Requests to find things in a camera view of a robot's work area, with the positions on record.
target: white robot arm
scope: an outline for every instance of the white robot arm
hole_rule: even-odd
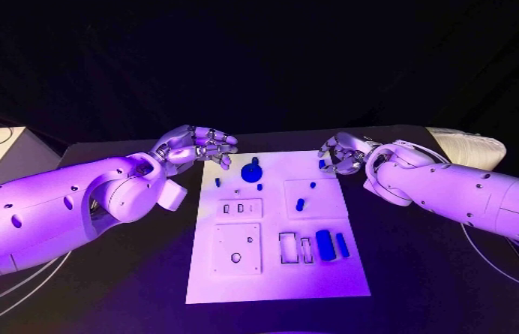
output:
[[[138,220],[157,203],[174,211],[186,195],[168,176],[194,160],[229,168],[236,139],[181,126],[147,153],[108,158],[0,185],[0,275],[56,258],[117,224]]]
[[[398,140],[382,145],[340,132],[321,146],[340,162],[321,168],[351,174],[364,164],[364,188],[390,203],[412,202],[429,212],[497,233],[519,238],[519,178],[454,164],[435,164],[413,144]]]

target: robotic hand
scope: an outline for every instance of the robotic hand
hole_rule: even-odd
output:
[[[424,149],[441,160],[416,150]],[[353,174],[364,164],[364,188],[389,203],[421,208],[441,216],[517,240],[519,179],[461,165],[402,140],[380,144],[340,132],[321,146],[317,156],[330,153],[339,163],[321,170]]]
[[[186,196],[168,176],[194,160],[228,170],[238,140],[215,129],[180,126],[151,151],[106,158],[0,185],[0,275],[55,259],[157,203],[174,211]]]

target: table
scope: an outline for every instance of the table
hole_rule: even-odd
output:
[[[408,125],[238,135],[239,152],[318,149],[340,130],[382,143],[408,140],[442,153],[426,130]],[[60,165],[145,151],[153,144],[79,143]],[[199,162],[174,178],[189,190],[177,212],[155,206],[138,222],[78,248],[42,289],[0,318],[1,332],[517,332],[519,284],[478,257],[455,222],[415,205],[386,203],[363,189],[364,178],[357,173],[339,180],[372,296],[184,305]],[[500,237],[470,233],[514,263]],[[0,282],[17,282],[29,273]]]

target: circular hole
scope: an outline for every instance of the circular hole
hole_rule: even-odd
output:
[[[232,263],[238,263],[240,261],[240,253],[235,253],[230,256]]]
[[[14,225],[14,227],[17,227],[18,229],[21,228],[21,220],[20,220],[20,218],[17,217],[17,215],[13,215],[11,217],[10,217],[10,222],[13,223],[13,225]]]

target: white cable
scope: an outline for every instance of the white cable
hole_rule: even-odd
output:
[[[0,294],[0,298],[3,296],[5,296],[13,290],[16,290],[27,281],[30,281],[34,276],[52,265],[52,263],[57,260],[53,259],[11,289],[5,290],[1,294]]]
[[[450,161],[437,153],[434,152],[431,149],[428,148],[424,148],[424,146],[419,146],[413,143],[409,143],[412,146],[418,147],[421,150],[425,150],[429,154],[432,154],[444,163],[450,163]],[[468,236],[468,233],[467,233],[467,230],[464,229],[465,228],[465,225],[463,223],[460,223],[461,225],[461,229],[463,229],[463,232],[464,232],[464,236],[468,240],[468,243],[470,245],[473,246],[473,249],[474,251],[478,253],[478,256],[483,258],[483,260],[488,263],[488,265],[509,278],[512,279],[517,284],[519,284],[519,280],[514,279],[487,259],[487,257],[483,255],[483,253],[478,251],[478,247],[475,246],[473,240],[470,239],[470,236]]]
[[[473,240],[470,239],[470,236],[467,234],[467,230],[464,229],[465,226],[461,224],[461,229],[463,229],[463,232],[464,232],[464,236],[467,237],[467,240],[468,240],[468,243],[470,245],[473,246],[473,249],[475,250],[475,252],[478,253],[478,255],[481,256],[483,260],[490,264],[490,266],[509,278],[512,279],[517,284],[519,284],[519,280],[516,280],[486,258],[486,256],[483,255],[483,253],[478,251],[478,248],[477,246],[474,245],[474,242]]]
[[[46,277],[46,280],[36,286],[36,288],[33,289],[33,291],[18,300],[18,302],[11,305],[1,313],[0,313],[0,317],[18,305],[21,304],[21,302],[36,293],[36,290],[43,286],[43,284],[49,281],[49,279],[52,278],[52,275],[55,275],[55,273],[57,272],[59,268],[62,267],[62,264],[66,261],[67,256],[70,255],[70,251],[67,252],[65,258],[62,259],[62,262],[59,263],[56,269],[53,270],[53,272],[49,274],[49,276]]]

